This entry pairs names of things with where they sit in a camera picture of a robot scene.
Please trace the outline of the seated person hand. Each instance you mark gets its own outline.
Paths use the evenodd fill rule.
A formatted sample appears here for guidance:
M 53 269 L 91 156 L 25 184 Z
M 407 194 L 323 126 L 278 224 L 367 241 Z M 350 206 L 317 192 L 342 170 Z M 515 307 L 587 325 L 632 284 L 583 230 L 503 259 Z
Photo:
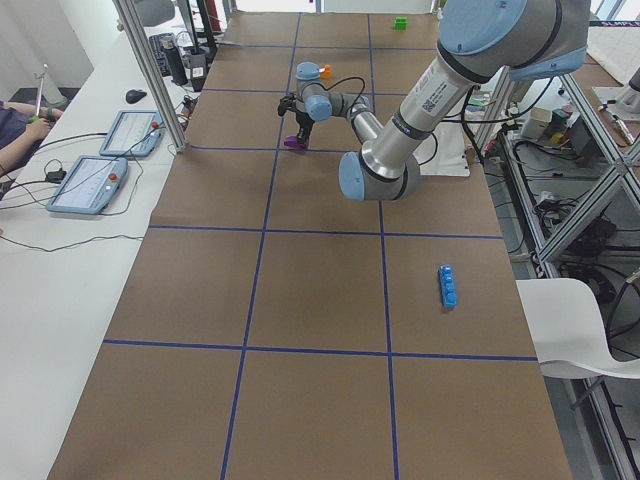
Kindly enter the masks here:
M 39 118 L 31 123 L 28 123 L 25 127 L 25 131 L 22 137 L 28 143 L 34 143 L 44 140 L 51 130 L 51 124 L 44 118 Z

